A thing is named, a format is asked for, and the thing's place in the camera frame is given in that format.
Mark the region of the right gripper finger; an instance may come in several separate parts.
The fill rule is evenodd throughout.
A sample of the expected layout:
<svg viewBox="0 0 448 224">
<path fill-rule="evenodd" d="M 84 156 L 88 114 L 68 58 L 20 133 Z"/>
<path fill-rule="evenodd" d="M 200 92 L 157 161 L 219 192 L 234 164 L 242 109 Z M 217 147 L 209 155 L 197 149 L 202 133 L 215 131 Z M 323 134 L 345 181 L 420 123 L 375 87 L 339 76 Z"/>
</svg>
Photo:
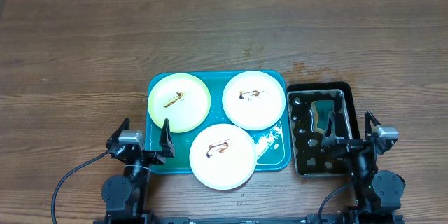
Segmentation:
<svg viewBox="0 0 448 224">
<path fill-rule="evenodd" d="M 336 139 L 336 126 L 335 126 L 335 112 L 331 111 L 328 114 L 328 124 L 325 130 L 325 134 L 323 135 L 324 139 Z"/>
<path fill-rule="evenodd" d="M 376 127 L 380 124 L 378 119 L 370 112 L 365 112 L 365 136 L 367 139 L 371 137 L 372 126 Z"/>
</svg>

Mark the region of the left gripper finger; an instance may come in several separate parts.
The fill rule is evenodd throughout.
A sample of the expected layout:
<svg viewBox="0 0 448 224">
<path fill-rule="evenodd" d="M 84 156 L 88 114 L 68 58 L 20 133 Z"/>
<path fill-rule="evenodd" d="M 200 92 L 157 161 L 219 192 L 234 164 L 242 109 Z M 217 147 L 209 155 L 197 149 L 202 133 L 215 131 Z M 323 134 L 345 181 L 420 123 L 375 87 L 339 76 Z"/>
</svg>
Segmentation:
<svg viewBox="0 0 448 224">
<path fill-rule="evenodd" d="M 173 158 L 175 156 L 175 148 L 172 141 L 171 130 L 169 126 L 169 119 L 164 119 L 162 126 L 162 133 L 160 135 L 159 144 L 161 147 L 161 153 L 163 157 Z"/>
<path fill-rule="evenodd" d="M 123 120 L 122 124 L 118 127 L 118 129 L 108 138 L 106 141 L 106 147 L 112 147 L 115 142 L 118 142 L 118 138 L 124 130 L 128 130 L 130 128 L 130 119 L 126 118 Z"/>
</svg>

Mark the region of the green yellow sponge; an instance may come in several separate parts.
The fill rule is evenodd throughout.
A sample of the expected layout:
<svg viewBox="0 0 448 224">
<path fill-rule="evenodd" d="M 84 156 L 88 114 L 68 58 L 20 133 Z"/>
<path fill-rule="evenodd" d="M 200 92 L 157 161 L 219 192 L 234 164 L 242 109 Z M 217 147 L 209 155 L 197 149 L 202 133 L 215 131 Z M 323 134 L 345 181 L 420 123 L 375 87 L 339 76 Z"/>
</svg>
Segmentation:
<svg viewBox="0 0 448 224">
<path fill-rule="evenodd" d="M 334 101 L 313 101 L 311 108 L 313 111 L 313 130 L 323 134 L 328 126 L 329 113 L 334 110 Z"/>
</svg>

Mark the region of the yellow-green plate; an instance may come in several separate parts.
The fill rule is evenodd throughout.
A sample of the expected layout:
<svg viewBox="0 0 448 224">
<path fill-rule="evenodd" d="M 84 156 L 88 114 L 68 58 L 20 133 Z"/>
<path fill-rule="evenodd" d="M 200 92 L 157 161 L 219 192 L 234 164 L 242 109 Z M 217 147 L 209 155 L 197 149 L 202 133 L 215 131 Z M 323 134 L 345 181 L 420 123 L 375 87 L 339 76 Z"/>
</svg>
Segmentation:
<svg viewBox="0 0 448 224">
<path fill-rule="evenodd" d="M 173 133 L 184 133 L 198 127 L 208 116 L 211 95 L 198 77 L 189 73 L 173 73 L 159 80 L 148 96 L 151 120 L 163 127 L 168 120 Z"/>
</svg>

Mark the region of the white plate bottom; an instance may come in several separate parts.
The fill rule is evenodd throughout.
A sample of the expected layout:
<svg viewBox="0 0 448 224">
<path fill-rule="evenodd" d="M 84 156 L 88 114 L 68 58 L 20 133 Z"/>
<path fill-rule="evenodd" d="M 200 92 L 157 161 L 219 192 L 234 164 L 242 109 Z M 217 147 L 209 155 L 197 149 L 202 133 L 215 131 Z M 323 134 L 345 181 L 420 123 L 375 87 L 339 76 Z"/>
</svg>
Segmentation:
<svg viewBox="0 0 448 224">
<path fill-rule="evenodd" d="M 190 167 L 195 177 L 215 190 L 231 190 L 249 180 L 257 165 L 254 140 L 231 124 L 212 125 L 192 142 Z"/>
</svg>

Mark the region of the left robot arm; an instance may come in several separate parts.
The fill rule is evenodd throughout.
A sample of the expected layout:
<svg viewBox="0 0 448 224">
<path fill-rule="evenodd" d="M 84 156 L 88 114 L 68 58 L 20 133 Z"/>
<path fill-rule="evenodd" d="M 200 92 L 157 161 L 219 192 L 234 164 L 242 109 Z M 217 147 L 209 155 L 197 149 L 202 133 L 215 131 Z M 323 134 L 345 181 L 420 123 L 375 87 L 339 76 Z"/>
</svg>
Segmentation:
<svg viewBox="0 0 448 224">
<path fill-rule="evenodd" d="M 103 184 L 101 196 L 106 204 L 105 223 L 159 223 L 155 214 L 145 210 L 151 166 L 163 165 L 175 155 L 169 121 L 162 126 L 160 150 L 146 150 L 140 130 L 130 129 L 126 118 L 106 142 L 113 159 L 125 164 L 122 175 L 109 177 Z"/>
</svg>

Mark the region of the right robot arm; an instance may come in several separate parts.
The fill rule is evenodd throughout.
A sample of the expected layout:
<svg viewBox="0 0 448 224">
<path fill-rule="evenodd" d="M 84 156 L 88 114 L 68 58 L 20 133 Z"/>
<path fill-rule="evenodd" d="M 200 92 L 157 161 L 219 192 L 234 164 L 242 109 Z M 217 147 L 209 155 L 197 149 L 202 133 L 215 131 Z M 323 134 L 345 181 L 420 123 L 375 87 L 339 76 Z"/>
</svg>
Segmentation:
<svg viewBox="0 0 448 224">
<path fill-rule="evenodd" d="M 348 206 L 336 223 L 403 223 L 403 217 L 395 214 L 401 207 L 406 182 L 403 177 L 389 170 L 379 170 L 377 156 L 395 146 L 398 130 L 383 126 L 371 112 L 365 113 L 365 138 L 348 139 L 336 135 L 335 113 L 330 112 L 328 126 L 321 146 L 332 158 L 346 160 L 351 182 L 331 192 L 321 203 L 318 222 L 326 203 L 336 194 L 352 187 L 356 206 Z"/>
</svg>

